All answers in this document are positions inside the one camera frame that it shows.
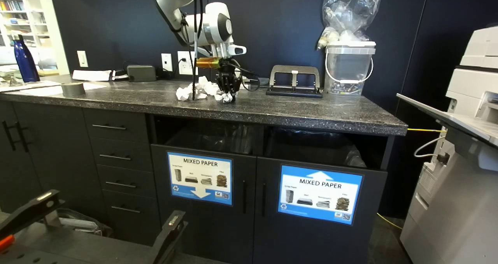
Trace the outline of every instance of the bucket handle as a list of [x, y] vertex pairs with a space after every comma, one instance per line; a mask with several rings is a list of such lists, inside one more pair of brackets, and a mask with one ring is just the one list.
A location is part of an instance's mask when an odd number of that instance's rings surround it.
[[329, 57], [329, 53], [325, 53], [325, 71], [326, 71], [327, 75], [330, 78], [332, 78], [333, 81], [339, 82], [341, 84], [358, 84], [361, 82], [365, 82], [368, 78], [370, 78], [370, 76], [372, 75], [372, 71], [374, 70], [374, 59], [370, 58], [370, 63], [372, 64], [372, 66], [370, 67], [370, 73], [368, 74], [368, 76], [365, 79], [363, 79], [363, 80], [337, 80], [332, 75], [330, 75], [329, 66], [328, 66], [329, 63], [327, 62], [328, 57]]

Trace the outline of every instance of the gray floor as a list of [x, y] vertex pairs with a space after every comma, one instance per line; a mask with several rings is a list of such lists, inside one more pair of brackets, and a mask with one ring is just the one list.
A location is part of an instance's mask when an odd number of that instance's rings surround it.
[[[403, 226], [403, 220], [388, 218]], [[412, 264], [400, 243], [401, 230], [377, 216], [368, 245], [368, 264]]]

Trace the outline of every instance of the cabinet handle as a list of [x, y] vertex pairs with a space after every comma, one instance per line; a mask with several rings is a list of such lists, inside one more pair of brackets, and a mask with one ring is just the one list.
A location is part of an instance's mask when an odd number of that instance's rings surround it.
[[128, 187], [128, 188], [136, 188], [136, 185], [128, 185], [128, 184], [122, 184], [122, 183], [117, 183], [117, 182], [110, 182], [106, 181], [106, 184], [111, 184], [111, 185], [117, 185], [117, 186], [123, 186], [123, 187]]
[[119, 157], [119, 156], [104, 155], [104, 154], [100, 154], [99, 156], [104, 157], [104, 158], [120, 159], [120, 160], [126, 160], [126, 161], [131, 161], [132, 160], [129, 156]]
[[261, 216], [265, 217], [267, 210], [267, 184], [263, 183], [263, 198], [261, 199]]
[[247, 206], [247, 183], [245, 180], [242, 181], [242, 213], [245, 214], [245, 208]]
[[109, 126], [109, 125], [95, 125], [95, 124], [93, 124], [92, 127], [104, 128], [104, 129], [112, 129], [112, 130], [126, 130], [125, 126], [113, 127], [113, 126]]
[[21, 128], [21, 124], [19, 124], [19, 122], [16, 122], [14, 124], [16, 126], [16, 129], [18, 130], [18, 133], [19, 133], [19, 138], [21, 140], [21, 144], [23, 145], [23, 148], [25, 149], [25, 152], [29, 152], [30, 150], [28, 149], [28, 143], [26, 142], [26, 138], [25, 138], [25, 134], [23, 133], [23, 130], [27, 129], [27, 128]]
[[5, 134], [7, 135], [7, 140], [9, 141], [9, 144], [11, 145], [12, 151], [15, 151], [16, 146], [14, 145], [14, 141], [12, 140], [11, 131], [9, 131], [9, 129], [12, 127], [7, 126], [7, 122], [5, 122], [5, 121], [2, 121], [2, 126], [4, 126]]
[[120, 208], [120, 207], [115, 207], [115, 206], [111, 206], [112, 209], [119, 209], [120, 211], [129, 211], [131, 213], [136, 213], [136, 214], [139, 214], [139, 213], [142, 213], [141, 211], [135, 211], [135, 209], [126, 209], [126, 208]]

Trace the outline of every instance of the navy blue wall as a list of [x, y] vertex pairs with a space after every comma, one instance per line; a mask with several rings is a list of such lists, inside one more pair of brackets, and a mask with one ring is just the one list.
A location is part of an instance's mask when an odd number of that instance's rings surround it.
[[[236, 44], [247, 47], [241, 64], [262, 76], [273, 65], [311, 65], [323, 74], [324, 55], [315, 51], [323, 30], [323, 0], [209, 0], [228, 5]], [[472, 30], [496, 18], [493, 0], [382, 0], [367, 30], [377, 42], [375, 70], [364, 95], [413, 127], [434, 121], [395, 97], [445, 108], [444, 92]], [[86, 50], [89, 69], [120, 68], [124, 60], [160, 67], [160, 53], [184, 51], [157, 12], [153, 0], [53, 0], [71, 70], [76, 51]], [[184, 9], [192, 13], [192, 7]], [[408, 118], [407, 112], [417, 115]], [[404, 217], [423, 161], [411, 154], [433, 135], [399, 138], [389, 165], [380, 211]]]

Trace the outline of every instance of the yellow cable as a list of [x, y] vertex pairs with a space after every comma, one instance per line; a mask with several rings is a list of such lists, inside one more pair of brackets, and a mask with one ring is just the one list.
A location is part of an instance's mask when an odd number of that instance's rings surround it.
[[391, 221], [388, 221], [388, 220], [387, 220], [384, 216], [381, 216], [379, 213], [377, 213], [377, 215], [378, 215], [378, 216], [380, 216], [382, 219], [384, 219], [384, 221], [386, 221], [387, 223], [389, 223], [389, 224], [393, 225], [394, 227], [396, 227], [396, 228], [398, 228], [398, 229], [403, 230], [403, 228], [401, 228], [400, 226], [398, 226], [398, 225], [396, 225], [396, 224], [392, 223]]
[[443, 131], [443, 130], [427, 130], [427, 129], [408, 129], [409, 131], [418, 131], [418, 132], [439, 132], [439, 133], [445, 133], [448, 131]]

